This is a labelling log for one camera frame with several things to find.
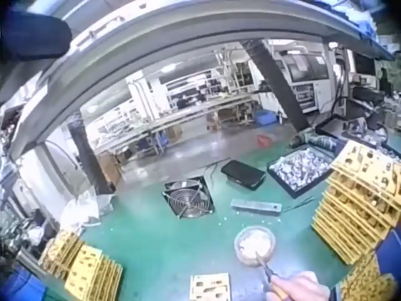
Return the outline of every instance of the curved metal frame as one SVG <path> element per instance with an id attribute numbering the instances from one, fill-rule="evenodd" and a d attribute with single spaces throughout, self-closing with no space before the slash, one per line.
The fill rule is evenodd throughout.
<path id="1" fill-rule="evenodd" d="M 350 22 L 302 1 L 195 0 L 152 11 L 71 55 L 49 82 L 48 94 L 19 126 L 12 158 L 45 140 L 72 112 L 121 78 L 203 46 L 259 38 L 337 41 L 368 56 L 392 56 Z"/>

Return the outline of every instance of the cooling fan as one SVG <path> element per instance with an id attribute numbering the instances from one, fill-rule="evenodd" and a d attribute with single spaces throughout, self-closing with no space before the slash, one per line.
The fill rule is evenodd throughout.
<path id="1" fill-rule="evenodd" d="M 163 197 L 178 218 L 198 218 L 214 212 L 214 205 L 203 177 L 165 184 Z"/>

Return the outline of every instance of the gray floor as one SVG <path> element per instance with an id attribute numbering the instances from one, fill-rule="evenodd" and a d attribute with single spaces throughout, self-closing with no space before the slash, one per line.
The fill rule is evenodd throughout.
<path id="1" fill-rule="evenodd" d="M 290 123 L 265 127 L 229 127 L 217 132 L 204 132 L 203 128 L 196 130 L 192 127 L 189 133 L 185 133 L 184 127 L 183 132 L 183 137 L 187 138 L 167 148 L 160 157 L 144 157 L 123 166 L 123 180 L 118 184 L 118 191 L 171 181 L 215 161 L 237 158 L 259 147 L 258 135 L 265 135 L 277 142 L 295 134 Z"/>

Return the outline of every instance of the blue bin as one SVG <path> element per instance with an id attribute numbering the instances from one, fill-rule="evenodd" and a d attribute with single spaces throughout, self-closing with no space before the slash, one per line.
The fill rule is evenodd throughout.
<path id="1" fill-rule="evenodd" d="M 269 110 L 257 110 L 255 116 L 256 123 L 260 125 L 273 124 L 277 121 L 276 113 Z"/>

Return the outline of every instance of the red object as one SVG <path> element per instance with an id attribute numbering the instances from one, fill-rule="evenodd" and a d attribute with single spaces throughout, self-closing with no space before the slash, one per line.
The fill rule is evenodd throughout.
<path id="1" fill-rule="evenodd" d="M 258 146 L 260 148 L 265 148 L 271 146 L 271 139 L 268 136 L 265 135 L 258 135 Z"/>

